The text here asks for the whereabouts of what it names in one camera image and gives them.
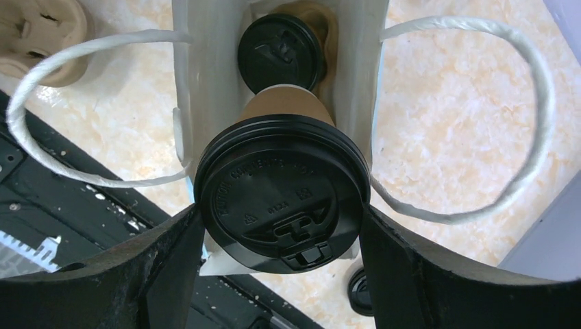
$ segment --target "bag handle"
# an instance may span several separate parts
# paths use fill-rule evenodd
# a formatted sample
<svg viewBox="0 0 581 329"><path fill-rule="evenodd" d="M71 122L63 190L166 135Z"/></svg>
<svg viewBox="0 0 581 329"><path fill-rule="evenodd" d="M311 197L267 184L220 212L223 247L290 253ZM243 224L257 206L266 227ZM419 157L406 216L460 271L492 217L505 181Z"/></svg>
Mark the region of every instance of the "bag handle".
<svg viewBox="0 0 581 329"><path fill-rule="evenodd" d="M78 45L63 49L49 58L46 58L33 67L30 72L23 77L21 83L16 88L12 96L8 109L6 110L6 123L8 129L18 142L20 146L41 165L52 170L58 175L71 178L73 180L80 180L88 184L97 186L113 187L113 188L134 188L146 187L165 184L181 180L190 173L192 162L186 164L183 170L179 173L163 176L149 180L109 180L99 175L84 173L72 168L69 168L53 158L50 154L45 152L38 143L30 135L30 131L26 126L26 110L24 103L32 94L32 91L38 86L38 83L50 74L52 71L61 67L69 60L79 58L90 53L101 50L111 49L118 46L129 45L132 43L148 43L148 42L183 42L193 44L192 36L183 32L147 29L139 32L132 32L127 34L117 34L114 36L106 36Z"/></svg>
<svg viewBox="0 0 581 329"><path fill-rule="evenodd" d="M469 212L438 214L403 203L390 195L379 181L371 176L371 185L381 198L402 215L424 221L444 224L462 224L497 214L518 198L541 171L547 158L551 137L555 127L555 88L549 67L533 42L514 27L498 21L464 16L430 16L394 25L383 30L381 41L402 34L427 29L463 29L485 32L508 41L530 67L536 99L536 127L532 146L517 174L507 183L498 198L488 206Z"/></svg>

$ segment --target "white paper bag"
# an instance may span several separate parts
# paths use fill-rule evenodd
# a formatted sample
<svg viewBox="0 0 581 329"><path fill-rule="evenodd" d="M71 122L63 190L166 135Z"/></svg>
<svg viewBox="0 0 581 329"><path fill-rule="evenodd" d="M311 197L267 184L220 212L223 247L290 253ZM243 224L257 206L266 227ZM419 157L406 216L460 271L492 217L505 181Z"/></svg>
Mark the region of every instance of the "white paper bag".
<svg viewBox="0 0 581 329"><path fill-rule="evenodd" d="M202 151L236 122L253 96L238 72L240 37L256 19L292 0L173 0L174 29L194 45L174 44L178 109L174 112L177 154L197 167ZM371 136L378 90L387 0L318 0L338 19L338 64L331 97L337 128L364 154L371 167ZM209 257L201 275L250 273L208 235ZM354 258L358 241L343 258Z"/></svg>

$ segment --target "marble floor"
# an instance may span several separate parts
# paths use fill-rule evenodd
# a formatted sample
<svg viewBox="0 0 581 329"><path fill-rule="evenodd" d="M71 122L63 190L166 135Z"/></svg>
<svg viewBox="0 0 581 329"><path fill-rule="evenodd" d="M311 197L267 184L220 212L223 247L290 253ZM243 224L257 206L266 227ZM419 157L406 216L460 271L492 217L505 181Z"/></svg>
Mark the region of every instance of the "marble floor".
<svg viewBox="0 0 581 329"><path fill-rule="evenodd" d="M170 0L81 0L97 36L172 28ZM459 254L497 265L581 169L581 68L542 0L392 0L387 24L459 14L510 23L538 45L554 75L557 126L540 176L505 212L461 226L394 214L407 228ZM394 196L437 212L492 202L519 168L534 125L528 68L504 41L480 33L418 32L386 41L373 174ZM65 88L39 88L27 107L122 178L181 169L171 109L176 105L170 44L103 51ZM12 93L18 81L0 76ZM190 202L185 182L140 189L170 214ZM372 328L345 297L353 261L308 273L256 274L326 328Z"/></svg>

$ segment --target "paper coffee cup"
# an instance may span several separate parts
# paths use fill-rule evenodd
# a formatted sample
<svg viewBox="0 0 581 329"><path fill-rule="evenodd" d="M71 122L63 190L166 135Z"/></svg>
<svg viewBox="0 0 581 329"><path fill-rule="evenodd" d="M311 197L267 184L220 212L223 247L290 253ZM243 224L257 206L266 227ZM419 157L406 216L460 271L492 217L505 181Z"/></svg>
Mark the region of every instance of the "paper coffee cup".
<svg viewBox="0 0 581 329"><path fill-rule="evenodd" d="M238 122L269 114L298 114L335 126L323 103L299 86L280 84L264 89L246 105Z"/></svg>

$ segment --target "black plastic lid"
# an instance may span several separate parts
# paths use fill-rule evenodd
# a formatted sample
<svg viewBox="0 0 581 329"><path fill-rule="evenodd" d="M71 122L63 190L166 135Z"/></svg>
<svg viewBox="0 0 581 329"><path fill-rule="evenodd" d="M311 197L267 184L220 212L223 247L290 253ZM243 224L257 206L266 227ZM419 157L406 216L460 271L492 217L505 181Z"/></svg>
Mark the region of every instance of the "black plastic lid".
<svg viewBox="0 0 581 329"><path fill-rule="evenodd" d="M295 114L218 135L194 184L210 236L244 266L299 273L337 259L359 234L369 170L335 127Z"/></svg>
<svg viewBox="0 0 581 329"><path fill-rule="evenodd" d="M349 280L347 296L352 310L366 317L373 316L371 296L367 288L367 276L363 268L359 269Z"/></svg>
<svg viewBox="0 0 581 329"><path fill-rule="evenodd" d="M252 23L238 45L238 69L255 94L276 84L312 90L325 64L317 37L300 19L266 15Z"/></svg>

